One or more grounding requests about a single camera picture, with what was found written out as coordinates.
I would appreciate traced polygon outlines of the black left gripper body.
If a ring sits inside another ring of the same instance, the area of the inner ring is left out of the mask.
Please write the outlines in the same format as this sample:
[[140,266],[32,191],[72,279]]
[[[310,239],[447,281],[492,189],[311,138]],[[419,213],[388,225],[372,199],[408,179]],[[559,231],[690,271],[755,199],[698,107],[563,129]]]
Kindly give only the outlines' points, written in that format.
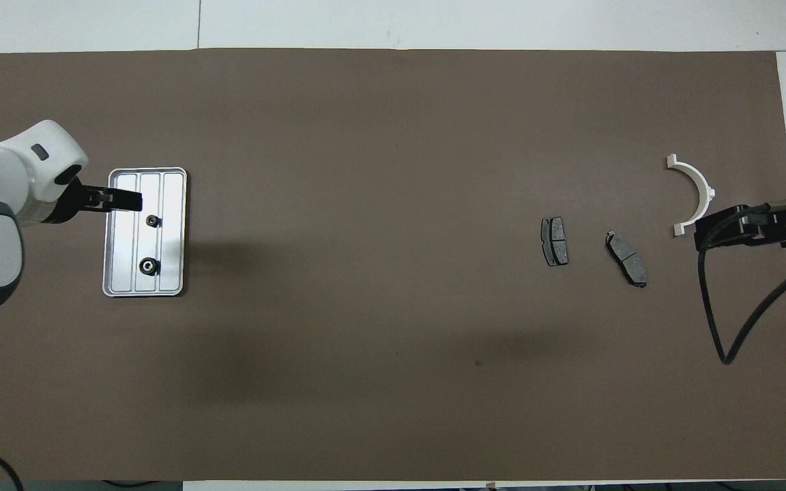
[[75,217],[79,212],[103,212],[101,196],[105,188],[85,185],[78,177],[72,178],[57,199],[53,210],[44,218],[45,224],[62,224]]

